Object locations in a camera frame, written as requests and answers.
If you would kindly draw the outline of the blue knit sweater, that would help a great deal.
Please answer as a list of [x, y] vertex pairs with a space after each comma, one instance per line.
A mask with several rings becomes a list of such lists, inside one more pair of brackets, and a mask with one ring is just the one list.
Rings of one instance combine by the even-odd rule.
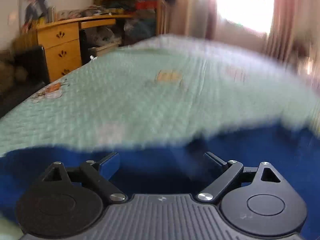
[[[106, 180], [96, 162], [113, 152]], [[205, 152], [228, 169], [210, 174]], [[273, 125], [145, 149], [14, 150], [1, 215], [23, 239], [319, 239], [319, 138]]]

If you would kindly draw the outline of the pink window curtain left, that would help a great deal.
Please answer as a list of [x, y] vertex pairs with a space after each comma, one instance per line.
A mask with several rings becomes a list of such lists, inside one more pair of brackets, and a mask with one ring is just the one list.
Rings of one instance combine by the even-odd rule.
[[175, 0], [169, 31], [175, 35], [213, 40], [216, 23], [216, 0]]

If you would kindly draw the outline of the pilot child portrait photo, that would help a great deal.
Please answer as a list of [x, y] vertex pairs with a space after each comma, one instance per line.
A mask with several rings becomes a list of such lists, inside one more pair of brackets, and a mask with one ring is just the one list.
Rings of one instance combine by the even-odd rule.
[[54, 22], [54, 7], [49, 0], [20, 0], [21, 30], [28, 30], [33, 24]]

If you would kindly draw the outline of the green quilted bee bedspread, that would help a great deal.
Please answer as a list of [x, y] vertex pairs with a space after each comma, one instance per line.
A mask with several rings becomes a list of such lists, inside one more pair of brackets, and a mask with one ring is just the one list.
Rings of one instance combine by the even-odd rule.
[[280, 124], [319, 135], [319, 96], [254, 51], [163, 35], [119, 48], [56, 80], [1, 118], [1, 154], [34, 146], [94, 151], [179, 144]]

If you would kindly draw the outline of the white plastic storage bin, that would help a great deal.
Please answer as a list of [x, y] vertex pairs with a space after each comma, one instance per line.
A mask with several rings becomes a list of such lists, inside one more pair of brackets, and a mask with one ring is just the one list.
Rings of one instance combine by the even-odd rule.
[[116, 42], [110, 42], [103, 46], [93, 46], [88, 49], [88, 53], [90, 56], [99, 57], [117, 49], [118, 46]]

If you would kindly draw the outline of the pink window curtain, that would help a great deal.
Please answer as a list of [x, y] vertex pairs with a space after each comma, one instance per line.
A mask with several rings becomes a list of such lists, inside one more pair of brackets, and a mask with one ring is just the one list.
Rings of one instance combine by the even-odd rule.
[[265, 54], [289, 62], [294, 54], [319, 58], [319, 0], [274, 0]]
[[169, 31], [175, 35], [213, 40], [216, 23], [216, 0], [175, 0]]

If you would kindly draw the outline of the wooden bookshelf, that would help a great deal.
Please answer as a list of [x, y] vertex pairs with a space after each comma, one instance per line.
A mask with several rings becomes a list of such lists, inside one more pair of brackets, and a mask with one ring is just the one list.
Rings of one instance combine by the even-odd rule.
[[103, 6], [111, 16], [153, 20], [156, 36], [167, 32], [165, 0], [93, 0], [93, 4]]

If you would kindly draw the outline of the pink window curtain right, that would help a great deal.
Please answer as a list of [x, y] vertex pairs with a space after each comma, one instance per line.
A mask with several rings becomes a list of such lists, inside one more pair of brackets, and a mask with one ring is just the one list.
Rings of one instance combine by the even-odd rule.
[[319, 0], [274, 0], [265, 54], [289, 62], [294, 54], [319, 58]]

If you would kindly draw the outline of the wooden desk with drawers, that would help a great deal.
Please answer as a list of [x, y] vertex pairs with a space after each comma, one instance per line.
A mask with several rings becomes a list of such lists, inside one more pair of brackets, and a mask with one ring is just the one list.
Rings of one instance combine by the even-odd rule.
[[82, 66], [80, 31], [112, 26], [118, 19], [131, 19], [133, 15], [98, 15], [40, 25], [36, 28], [37, 42], [43, 46], [49, 82], [65, 76]]

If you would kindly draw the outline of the black chair with brown coat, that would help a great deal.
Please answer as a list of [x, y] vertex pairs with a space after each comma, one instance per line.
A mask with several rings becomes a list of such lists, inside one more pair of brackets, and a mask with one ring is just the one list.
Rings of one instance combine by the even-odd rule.
[[1, 102], [33, 94], [50, 83], [43, 46], [17, 53], [1, 51]]

